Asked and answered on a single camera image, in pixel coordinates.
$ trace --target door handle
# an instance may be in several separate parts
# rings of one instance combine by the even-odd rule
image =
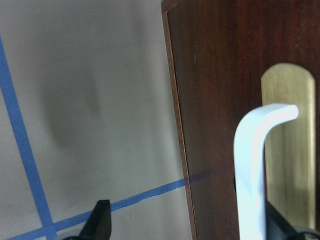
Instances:
[[[263,149],[268,132],[294,120],[298,108],[273,103],[258,107],[240,121],[234,136],[233,154],[240,240],[266,240]]]

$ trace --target dark wooden panel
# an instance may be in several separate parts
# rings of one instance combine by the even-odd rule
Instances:
[[[261,105],[261,76],[272,65],[298,64],[315,77],[319,146],[320,2],[170,0],[162,6],[197,239],[235,240],[234,132]],[[319,193],[317,187],[317,216]],[[319,217],[316,224],[319,230]]]

